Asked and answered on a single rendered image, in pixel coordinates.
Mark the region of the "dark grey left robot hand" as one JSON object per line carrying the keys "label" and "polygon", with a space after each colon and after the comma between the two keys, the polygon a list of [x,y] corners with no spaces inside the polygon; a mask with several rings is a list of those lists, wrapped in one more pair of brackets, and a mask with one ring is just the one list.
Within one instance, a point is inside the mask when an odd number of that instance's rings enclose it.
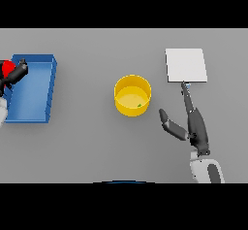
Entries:
{"label": "dark grey left robot hand", "polygon": [[13,84],[20,82],[28,74],[28,65],[24,58],[15,64],[15,69],[6,78],[2,75],[2,61],[0,60],[0,97],[4,95],[4,89],[11,89]]}

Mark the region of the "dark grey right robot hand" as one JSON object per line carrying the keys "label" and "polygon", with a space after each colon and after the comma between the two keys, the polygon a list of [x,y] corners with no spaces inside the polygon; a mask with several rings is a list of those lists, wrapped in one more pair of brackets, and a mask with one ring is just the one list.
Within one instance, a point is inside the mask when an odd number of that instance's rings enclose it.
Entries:
{"label": "dark grey right robot hand", "polygon": [[165,110],[160,109],[159,115],[163,129],[180,141],[188,140],[197,149],[197,155],[209,155],[209,141],[206,126],[201,112],[193,105],[191,94],[186,82],[181,83],[181,94],[187,114],[188,129],[172,121]]}

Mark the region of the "red beaker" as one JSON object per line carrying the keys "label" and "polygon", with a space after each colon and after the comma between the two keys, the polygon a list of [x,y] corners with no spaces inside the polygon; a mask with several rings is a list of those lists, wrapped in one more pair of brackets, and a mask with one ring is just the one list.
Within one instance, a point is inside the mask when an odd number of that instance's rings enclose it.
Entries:
{"label": "red beaker", "polygon": [[2,75],[4,78],[8,77],[9,74],[16,68],[16,65],[11,60],[2,61]]}

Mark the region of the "pale square measuring scale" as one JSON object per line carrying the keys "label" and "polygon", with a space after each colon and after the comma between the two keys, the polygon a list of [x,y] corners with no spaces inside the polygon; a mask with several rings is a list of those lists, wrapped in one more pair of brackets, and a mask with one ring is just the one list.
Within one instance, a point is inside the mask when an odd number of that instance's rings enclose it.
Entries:
{"label": "pale square measuring scale", "polygon": [[168,82],[207,82],[202,49],[166,49]]}

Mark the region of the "yellow bowl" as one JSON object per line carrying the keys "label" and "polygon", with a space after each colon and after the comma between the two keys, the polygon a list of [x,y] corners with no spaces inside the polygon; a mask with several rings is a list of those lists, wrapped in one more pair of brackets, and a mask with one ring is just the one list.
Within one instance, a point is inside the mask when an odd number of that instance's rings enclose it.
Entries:
{"label": "yellow bowl", "polygon": [[137,117],[146,112],[151,100],[151,85],[139,75],[122,77],[114,86],[115,108],[127,117]]}

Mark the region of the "blue tray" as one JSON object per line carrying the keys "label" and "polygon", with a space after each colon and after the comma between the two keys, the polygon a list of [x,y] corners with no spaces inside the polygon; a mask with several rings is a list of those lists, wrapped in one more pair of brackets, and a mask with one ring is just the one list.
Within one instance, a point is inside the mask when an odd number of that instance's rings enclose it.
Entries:
{"label": "blue tray", "polygon": [[18,64],[24,58],[28,74],[5,89],[8,102],[6,123],[48,123],[52,106],[52,93],[56,78],[57,61],[53,54],[14,54]]}

